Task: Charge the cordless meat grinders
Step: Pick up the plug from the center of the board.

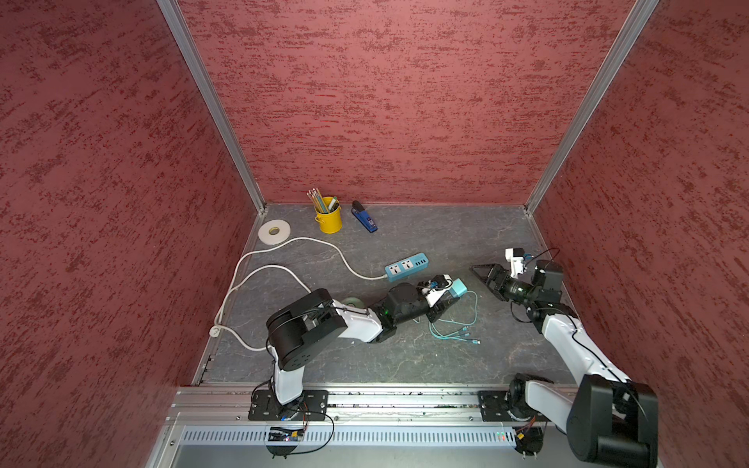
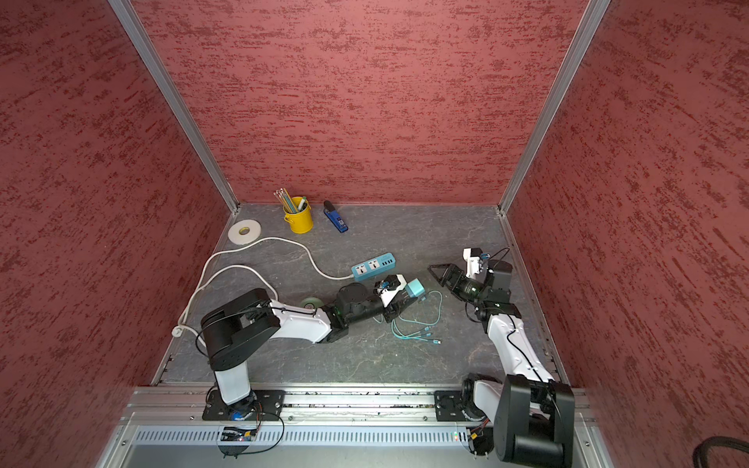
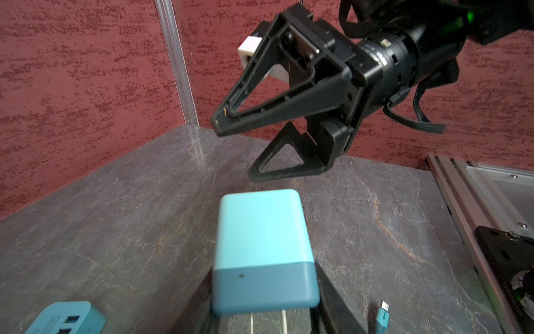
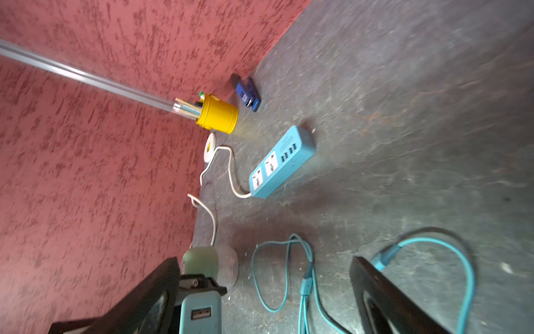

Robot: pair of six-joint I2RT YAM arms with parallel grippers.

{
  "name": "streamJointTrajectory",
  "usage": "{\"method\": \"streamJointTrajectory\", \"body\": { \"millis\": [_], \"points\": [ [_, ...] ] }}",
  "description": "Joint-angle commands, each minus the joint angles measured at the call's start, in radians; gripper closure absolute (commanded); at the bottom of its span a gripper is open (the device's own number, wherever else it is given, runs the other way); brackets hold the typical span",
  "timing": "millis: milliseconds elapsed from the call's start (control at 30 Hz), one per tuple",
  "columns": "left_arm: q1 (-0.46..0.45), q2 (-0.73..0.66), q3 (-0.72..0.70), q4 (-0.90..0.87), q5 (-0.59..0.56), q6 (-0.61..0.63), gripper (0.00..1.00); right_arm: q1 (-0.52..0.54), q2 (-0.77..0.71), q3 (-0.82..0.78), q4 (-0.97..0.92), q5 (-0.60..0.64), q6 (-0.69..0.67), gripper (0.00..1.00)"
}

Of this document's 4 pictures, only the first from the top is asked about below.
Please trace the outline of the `teal usb charger adapter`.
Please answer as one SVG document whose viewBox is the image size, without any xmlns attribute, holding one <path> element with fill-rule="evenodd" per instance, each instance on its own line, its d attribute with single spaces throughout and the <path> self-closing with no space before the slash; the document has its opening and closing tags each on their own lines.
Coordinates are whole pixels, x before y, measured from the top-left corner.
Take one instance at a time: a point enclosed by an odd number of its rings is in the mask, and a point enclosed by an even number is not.
<svg viewBox="0 0 749 468">
<path fill-rule="evenodd" d="M 464 285 L 464 282 L 460 279 L 454 279 L 452 282 L 452 286 L 450 288 L 450 294 L 453 298 L 461 298 L 464 294 L 467 293 L 467 288 Z"/>
</svg>

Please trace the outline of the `teal power strip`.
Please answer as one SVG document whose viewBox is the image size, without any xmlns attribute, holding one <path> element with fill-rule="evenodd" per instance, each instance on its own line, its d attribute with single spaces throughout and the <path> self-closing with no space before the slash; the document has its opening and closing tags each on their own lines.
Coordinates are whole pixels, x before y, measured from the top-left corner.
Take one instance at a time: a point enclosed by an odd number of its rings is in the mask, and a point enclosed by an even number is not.
<svg viewBox="0 0 749 468">
<path fill-rule="evenodd" d="M 386 268 L 384 268 L 384 271 L 388 281 L 395 282 L 419 271 L 423 271 L 428 267 L 428 265 L 429 259 L 427 256 L 424 253 L 416 253 L 415 255 L 407 257 L 407 259 L 402 259 L 401 261 L 396 261 L 387 265 Z"/>
</svg>

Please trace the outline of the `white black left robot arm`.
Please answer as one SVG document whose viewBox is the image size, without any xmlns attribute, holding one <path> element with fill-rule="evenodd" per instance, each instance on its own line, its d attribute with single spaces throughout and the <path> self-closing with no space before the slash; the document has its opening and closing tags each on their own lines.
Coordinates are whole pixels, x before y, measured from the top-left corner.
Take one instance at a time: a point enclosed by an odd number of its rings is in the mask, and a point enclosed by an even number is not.
<svg viewBox="0 0 749 468">
<path fill-rule="evenodd" d="M 406 322 L 421 317 L 437 322 L 466 293 L 462 280 L 437 275 L 417 285 L 400 283 L 368 307 L 335 300 L 326 289 L 286 306 L 266 321 L 266 349 L 274 361 L 270 389 L 277 403 L 288 406 L 302 397 L 305 366 L 336 339 L 385 341 Z"/>
</svg>

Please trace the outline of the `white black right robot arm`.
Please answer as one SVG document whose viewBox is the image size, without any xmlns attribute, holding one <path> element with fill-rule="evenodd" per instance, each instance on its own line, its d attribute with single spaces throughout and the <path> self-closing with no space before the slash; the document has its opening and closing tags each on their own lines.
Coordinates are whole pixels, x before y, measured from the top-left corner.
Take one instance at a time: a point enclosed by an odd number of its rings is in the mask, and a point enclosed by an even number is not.
<svg viewBox="0 0 749 468">
<path fill-rule="evenodd" d="M 543 378 L 516 374 L 505 395 L 507 413 L 520 421 L 542 415 L 567 435 L 580 461 L 657 466 L 657 395 L 614 365 L 562 302 L 561 265 L 539 261 L 531 282 L 499 263 L 474 265 L 471 271 L 496 298 L 525 309 L 528 323 L 552 344 L 577 384 L 569 399 Z"/>
</svg>

